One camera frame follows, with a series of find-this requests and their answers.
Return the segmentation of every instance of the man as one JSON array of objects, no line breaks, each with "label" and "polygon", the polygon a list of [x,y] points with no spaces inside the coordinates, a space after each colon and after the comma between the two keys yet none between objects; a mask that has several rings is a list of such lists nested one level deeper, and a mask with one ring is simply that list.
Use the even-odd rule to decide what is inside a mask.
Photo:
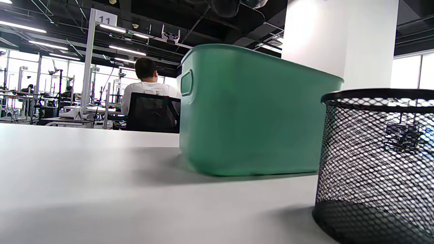
[{"label": "man", "polygon": [[27,88],[21,89],[21,92],[25,92],[25,93],[34,93],[33,91],[33,84],[30,84]]},{"label": "man", "polygon": [[139,78],[141,82],[130,84],[125,88],[124,96],[121,100],[122,114],[128,115],[131,93],[133,92],[181,98],[181,93],[172,86],[157,83],[157,65],[152,60],[139,58],[136,60],[134,68],[137,78]]},{"label": "man", "polygon": [[[72,86],[67,86],[66,87],[66,92],[61,94],[61,100],[62,101],[71,101],[71,93],[72,93]],[[73,101],[75,101],[75,98],[80,99],[81,96],[78,94],[74,94],[74,99]]]}]

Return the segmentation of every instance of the green plastic bin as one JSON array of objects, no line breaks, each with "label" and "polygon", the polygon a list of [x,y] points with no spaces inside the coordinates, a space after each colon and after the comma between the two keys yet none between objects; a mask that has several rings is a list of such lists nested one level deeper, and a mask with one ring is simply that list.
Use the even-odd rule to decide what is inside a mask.
[{"label": "green plastic bin", "polygon": [[220,176],[315,172],[325,106],[343,79],[246,48],[206,44],[182,60],[180,148]]}]

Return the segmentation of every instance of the ceiling light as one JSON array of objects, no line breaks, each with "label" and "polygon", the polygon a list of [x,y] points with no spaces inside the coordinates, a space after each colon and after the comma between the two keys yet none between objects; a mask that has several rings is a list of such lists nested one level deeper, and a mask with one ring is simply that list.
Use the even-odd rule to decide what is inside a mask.
[{"label": "ceiling light", "polygon": [[18,24],[14,24],[14,23],[9,23],[9,22],[4,22],[4,21],[0,21],[0,25],[7,25],[7,26],[16,27],[16,28],[21,28],[21,29],[26,29],[26,30],[33,30],[33,31],[42,32],[42,33],[47,33],[46,31],[41,30],[41,29],[36,29],[36,28],[28,27],[28,26],[22,26],[22,25],[18,25]]},{"label": "ceiling light", "polygon": [[135,71],[135,69],[133,69],[133,68],[128,68],[128,67],[124,67],[124,66],[119,66],[119,69],[127,69],[127,70]]},{"label": "ceiling light", "polygon": [[29,43],[38,44],[38,45],[42,45],[42,46],[49,46],[49,47],[53,47],[53,48],[57,48],[57,49],[62,49],[62,50],[68,50],[66,47],[51,45],[51,44],[48,44],[48,43],[40,43],[40,42],[35,42],[35,41],[29,41]]},{"label": "ceiling light", "polygon": [[282,53],[282,50],[277,49],[277,48],[272,47],[272,46],[263,45],[261,47],[266,48],[266,49],[271,50],[271,51],[274,51],[274,52],[277,52],[277,53]]},{"label": "ceiling light", "polygon": [[136,33],[133,33],[135,36],[138,36],[138,37],[141,37],[141,38],[145,38],[145,39],[149,39],[149,37],[148,36],[145,36],[145,35],[141,35],[141,34],[136,34]]},{"label": "ceiling light", "polygon": [[120,32],[120,33],[126,33],[127,32],[125,29],[117,28],[117,27],[114,27],[114,26],[108,26],[108,25],[103,25],[103,24],[100,24],[99,26],[102,27],[102,28],[106,28],[106,29],[109,29],[109,30],[114,30],[114,31],[117,31],[117,32]]},{"label": "ceiling light", "polygon": [[115,58],[115,60],[119,60],[119,61],[123,61],[123,62],[127,62],[127,63],[135,63],[135,61],[133,61],[133,60],[128,60],[128,59]]},{"label": "ceiling light", "polygon": [[59,55],[59,54],[55,54],[55,53],[49,53],[49,55],[56,56],[56,57],[61,57],[61,58],[66,58],[66,59],[72,59],[72,60],[81,60],[79,58],[74,58],[74,57],[69,57],[69,56],[63,56],[63,55]]},{"label": "ceiling light", "polygon": [[117,49],[117,50],[124,51],[124,52],[135,53],[135,54],[138,54],[138,55],[146,56],[146,53],[141,53],[141,52],[137,52],[137,51],[133,51],[133,50],[128,50],[128,49],[117,47],[117,46],[109,46],[109,48],[113,48],[113,49]]}]

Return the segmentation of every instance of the wire mesh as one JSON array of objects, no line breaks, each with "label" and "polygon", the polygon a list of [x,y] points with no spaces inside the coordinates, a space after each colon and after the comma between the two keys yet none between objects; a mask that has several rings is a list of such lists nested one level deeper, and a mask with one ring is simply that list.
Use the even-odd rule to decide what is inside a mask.
[{"label": "wire mesh", "polygon": [[317,224],[343,244],[434,243],[434,91],[353,90],[322,102]]}]

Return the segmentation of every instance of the black ceiling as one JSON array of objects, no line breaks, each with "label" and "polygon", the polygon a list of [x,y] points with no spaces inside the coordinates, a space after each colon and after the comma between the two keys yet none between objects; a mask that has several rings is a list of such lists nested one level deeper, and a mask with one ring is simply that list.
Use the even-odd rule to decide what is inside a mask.
[{"label": "black ceiling", "polygon": [[[8,26],[0,26],[1,47],[26,52],[57,52],[28,43],[28,40],[61,44],[70,55],[84,61],[90,9],[96,8],[118,16],[118,26],[160,37],[162,25],[181,30],[180,43],[196,46],[205,43],[226,43],[254,49],[257,44],[273,37],[284,28],[288,0],[269,0],[263,8],[254,11],[240,6],[237,16],[225,19],[208,9],[207,4],[192,5],[186,0],[12,0],[1,4],[0,20],[41,28],[47,33],[34,33]],[[157,61],[165,76],[176,77],[187,48],[156,40],[131,38],[116,32],[97,28],[95,32],[93,63],[116,66],[105,57],[134,59],[108,48],[116,45],[140,50]],[[434,49],[434,1],[400,0],[395,54]],[[274,56],[279,53],[258,49]]]}]

